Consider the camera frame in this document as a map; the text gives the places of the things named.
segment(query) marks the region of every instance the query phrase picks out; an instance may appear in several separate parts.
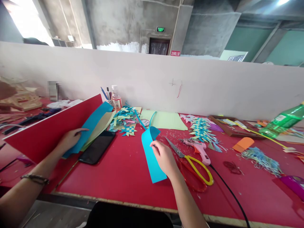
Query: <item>smartphone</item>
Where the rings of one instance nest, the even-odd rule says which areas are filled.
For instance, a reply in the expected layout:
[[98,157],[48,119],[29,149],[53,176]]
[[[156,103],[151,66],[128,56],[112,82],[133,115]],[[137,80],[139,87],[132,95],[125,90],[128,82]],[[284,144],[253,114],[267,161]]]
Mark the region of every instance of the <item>smartphone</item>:
[[95,165],[115,137],[115,132],[103,131],[94,142],[79,156],[78,160]]

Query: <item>yellow scissors handle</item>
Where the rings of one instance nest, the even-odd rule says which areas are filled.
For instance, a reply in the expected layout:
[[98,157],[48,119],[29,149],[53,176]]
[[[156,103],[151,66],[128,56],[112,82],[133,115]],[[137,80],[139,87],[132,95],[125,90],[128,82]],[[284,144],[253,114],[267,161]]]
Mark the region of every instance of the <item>yellow scissors handle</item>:
[[[201,163],[199,160],[197,160],[194,157],[191,157],[189,155],[185,155],[185,159],[187,159],[187,161],[190,163],[190,165],[192,166],[194,171],[198,174],[198,176],[201,179],[203,179],[203,181],[206,183],[206,185],[209,185],[209,186],[213,185],[213,183],[214,183],[213,177],[212,177],[209,169],[207,169],[207,167],[203,163]],[[209,181],[206,181],[206,179],[200,174],[200,172],[197,170],[197,168],[194,166],[194,164],[192,163],[191,160],[197,162],[198,164],[200,164],[206,170],[206,172],[208,173],[208,176],[209,176]]]

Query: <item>pink glue gun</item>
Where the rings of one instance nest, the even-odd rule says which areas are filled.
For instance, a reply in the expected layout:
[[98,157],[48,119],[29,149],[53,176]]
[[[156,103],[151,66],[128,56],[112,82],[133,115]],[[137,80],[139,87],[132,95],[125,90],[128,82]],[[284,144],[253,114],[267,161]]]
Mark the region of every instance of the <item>pink glue gun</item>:
[[208,166],[211,164],[211,161],[205,152],[205,149],[207,148],[206,144],[191,139],[179,139],[179,140],[181,140],[184,144],[188,146],[194,147],[194,152],[200,154],[200,156],[202,157],[202,163],[204,165]]

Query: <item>pen holder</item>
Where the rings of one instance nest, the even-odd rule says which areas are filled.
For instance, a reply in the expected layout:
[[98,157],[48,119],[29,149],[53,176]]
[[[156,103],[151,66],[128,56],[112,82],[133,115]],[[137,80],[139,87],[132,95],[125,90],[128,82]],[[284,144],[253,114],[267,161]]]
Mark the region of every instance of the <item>pen holder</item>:
[[114,102],[112,100],[105,100],[105,101],[114,108]]

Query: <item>white partition wall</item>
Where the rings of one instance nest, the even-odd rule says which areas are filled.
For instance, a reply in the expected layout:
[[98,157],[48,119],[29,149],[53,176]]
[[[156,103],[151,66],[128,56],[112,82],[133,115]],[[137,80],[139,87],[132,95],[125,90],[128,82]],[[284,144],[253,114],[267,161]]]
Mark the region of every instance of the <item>white partition wall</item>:
[[117,84],[130,105],[245,120],[270,120],[304,101],[303,68],[7,42],[0,76],[59,81],[69,99]]

